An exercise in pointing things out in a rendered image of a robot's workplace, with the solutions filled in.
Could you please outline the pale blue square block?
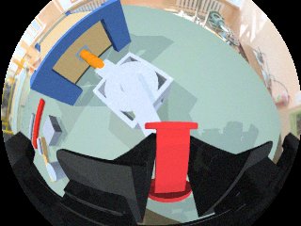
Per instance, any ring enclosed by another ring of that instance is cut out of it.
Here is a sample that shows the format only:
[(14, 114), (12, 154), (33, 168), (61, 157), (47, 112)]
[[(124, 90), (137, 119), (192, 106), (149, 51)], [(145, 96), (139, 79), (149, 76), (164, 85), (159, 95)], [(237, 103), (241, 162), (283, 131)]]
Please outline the pale blue square block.
[(56, 117), (50, 116), (50, 114), (48, 114), (48, 118), (46, 118), (42, 132), (44, 132), (48, 147), (56, 146), (57, 140), (61, 136), (61, 133), (63, 133), (60, 129), (59, 121), (56, 120)]

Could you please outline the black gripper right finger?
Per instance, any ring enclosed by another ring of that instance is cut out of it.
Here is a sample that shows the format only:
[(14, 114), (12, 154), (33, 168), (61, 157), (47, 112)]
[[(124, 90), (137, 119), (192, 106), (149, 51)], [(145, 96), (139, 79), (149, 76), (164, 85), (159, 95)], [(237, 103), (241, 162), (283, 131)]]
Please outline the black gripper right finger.
[(215, 205), (225, 199), (249, 166), (267, 157), (272, 144), (270, 140), (251, 150), (234, 154), (189, 136), (187, 176), (198, 217), (214, 214)]

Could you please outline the pale blue cylinder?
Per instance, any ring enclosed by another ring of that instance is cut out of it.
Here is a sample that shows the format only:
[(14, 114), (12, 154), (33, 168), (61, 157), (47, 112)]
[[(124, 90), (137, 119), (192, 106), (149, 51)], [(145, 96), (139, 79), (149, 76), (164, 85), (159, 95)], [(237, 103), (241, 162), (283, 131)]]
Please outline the pale blue cylinder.
[(50, 177), (53, 178), (54, 181), (61, 180), (61, 178), (67, 177), (67, 174), (63, 172), (63, 169), (59, 165), (59, 162), (46, 163), (46, 169), (48, 169), (48, 173)]

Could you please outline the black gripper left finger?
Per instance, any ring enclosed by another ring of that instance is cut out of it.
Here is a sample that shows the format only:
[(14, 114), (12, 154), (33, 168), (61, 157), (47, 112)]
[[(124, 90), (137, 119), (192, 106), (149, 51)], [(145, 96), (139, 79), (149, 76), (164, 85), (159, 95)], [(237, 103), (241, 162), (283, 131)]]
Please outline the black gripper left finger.
[(155, 148), (157, 133), (150, 133), (114, 161), (64, 148), (56, 150), (56, 158), (69, 181), (124, 196), (135, 222), (143, 223), (154, 170)]

